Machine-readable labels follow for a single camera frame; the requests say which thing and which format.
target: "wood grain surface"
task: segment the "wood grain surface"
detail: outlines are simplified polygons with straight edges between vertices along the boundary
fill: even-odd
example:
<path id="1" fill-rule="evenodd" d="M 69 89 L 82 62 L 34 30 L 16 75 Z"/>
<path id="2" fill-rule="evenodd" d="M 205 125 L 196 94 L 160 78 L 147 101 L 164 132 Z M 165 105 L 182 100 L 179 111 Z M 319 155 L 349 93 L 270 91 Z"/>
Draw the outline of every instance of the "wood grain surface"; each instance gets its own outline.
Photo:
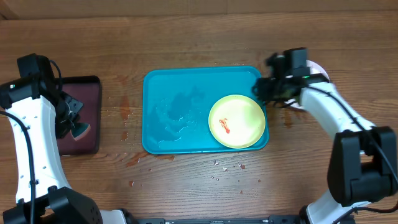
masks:
<path id="1" fill-rule="evenodd" d="M 396 0 L 0 0 L 8 19 L 397 10 Z"/>
<path id="2" fill-rule="evenodd" d="M 0 21 L 0 83 L 18 78 L 16 58 L 32 52 L 55 60 L 65 77 L 101 79 L 99 152 L 62 158 L 71 186 L 100 209 L 173 219 L 297 214 L 327 189 L 332 147 L 308 113 L 267 107 L 271 138 L 260 151 L 152 156 L 141 144 L 145 75 L 241 64 L 266 75 L 262 61 L 271 53 L 308 47 L 310 60 L 328 71 L 354 109 L 396 130 L 397 21 L 396 11 Z M 3 117 L 0 142 L 4 211 L 15 205 L 17 165 Z M 372 206 L 389 208 L 397 199 Z M 398 213 L 357 217 L 359 223 L 397 219 Z"/>

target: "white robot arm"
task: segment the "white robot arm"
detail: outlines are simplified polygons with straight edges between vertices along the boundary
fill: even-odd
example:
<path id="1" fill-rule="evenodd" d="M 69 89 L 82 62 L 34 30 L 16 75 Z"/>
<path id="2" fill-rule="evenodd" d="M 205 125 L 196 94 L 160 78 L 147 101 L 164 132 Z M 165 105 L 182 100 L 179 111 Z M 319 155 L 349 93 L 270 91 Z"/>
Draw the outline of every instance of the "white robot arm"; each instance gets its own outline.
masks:
<path id="1" fill-rule="evenodd" d="M 60 162 L 57 138 L 75 127 L 83 106 L 60 88 L 48 58 L 36 54 L 18 59 L 21 78 L 0 86 L 0 106 L 22 122 L 32 146 L 35 184 L 30 178 L 27 139 L 22 126 L 10 118 L 18 162 L 17 206 L 3 213 L 4 223 L 32 223 L 27 207 L 34 204 L 36 223 L 137 224 L 125 210 L 99 210 L 95 202 L 70 187 Z M 41 218 L 46 207 L 54 214 Z"/>
<path id="2" fill-rule="evenodd" d="M 329 189 L 302 209 L 300 216 L 305 222 L 331 224 L 357 210 L 397 210 L 398 204 L 391 210 L 363 208 L 397 192 L 394 132 L 388 127 L 376 127 L 355 112 L 322 74 L 311 75 L 306 49 L 274 54 L 267 65 L 271 67 L 271 77 L 258 79 L 252 89 L 257 99 L 264 104 L 275 101 L 275 106 L 295 98 L 334 141 L 328 170 Z M 362 164 L 360 154 L 373 156 L 373 161 Z"/>

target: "round plate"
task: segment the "round plate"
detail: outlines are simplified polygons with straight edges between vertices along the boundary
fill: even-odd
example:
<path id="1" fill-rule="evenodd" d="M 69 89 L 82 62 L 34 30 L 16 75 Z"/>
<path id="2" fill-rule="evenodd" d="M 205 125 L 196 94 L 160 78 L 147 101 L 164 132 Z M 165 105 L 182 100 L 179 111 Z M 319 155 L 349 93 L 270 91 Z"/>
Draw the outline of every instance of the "round plate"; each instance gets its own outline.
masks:
<path id="1" fill-rule="evenodd" d="M 242 149 L 261 138 L 266 128 L 266 117 L 254 100 L 242 95 L 229 95 L 211 108 L 209 128 L 214 138 L 224 146 Z"/>

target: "maroon placemat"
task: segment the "maroon placemat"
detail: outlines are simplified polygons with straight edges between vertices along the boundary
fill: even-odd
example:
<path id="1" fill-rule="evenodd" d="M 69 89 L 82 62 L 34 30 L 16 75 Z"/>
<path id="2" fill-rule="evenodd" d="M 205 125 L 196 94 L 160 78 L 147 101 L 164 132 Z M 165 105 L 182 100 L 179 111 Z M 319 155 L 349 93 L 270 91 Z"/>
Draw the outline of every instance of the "maroon placemat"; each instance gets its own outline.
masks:
<path id="1" fill-rule="evenodd" d="M 67 82 L 63 84 L 62 90 L 83 103 L 78 122 L 90 124 L 91 129 L 85 137 L 78 141 L 74 140 L 69 132 L 63 139 L 57 140 L 58 150 L 60 155 L 94 154 L 98 151 L 100 141 L 101 85 L 99 82 Z"/>

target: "blue tray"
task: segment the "blue tray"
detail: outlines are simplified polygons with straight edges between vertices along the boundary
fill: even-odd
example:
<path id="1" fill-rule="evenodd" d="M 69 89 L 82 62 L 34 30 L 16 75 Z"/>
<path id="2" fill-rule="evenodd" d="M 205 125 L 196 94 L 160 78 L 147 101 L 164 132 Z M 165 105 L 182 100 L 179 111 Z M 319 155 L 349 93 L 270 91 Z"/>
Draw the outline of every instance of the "blue tray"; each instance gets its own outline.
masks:
<path id="1" fill-rule="evenodd" d="M 152 154 L 183 154 L 262 149 L 269 139 L 268 122 L 260 140 L 245 149 L 223 146 L 208 126 L 211 107 L 222 97 L 239 94 L 256 100 L 251 88 L 260 77 L 252 66 L 151 71 L 144 79 L 142 102 L 145 150 Z"/>

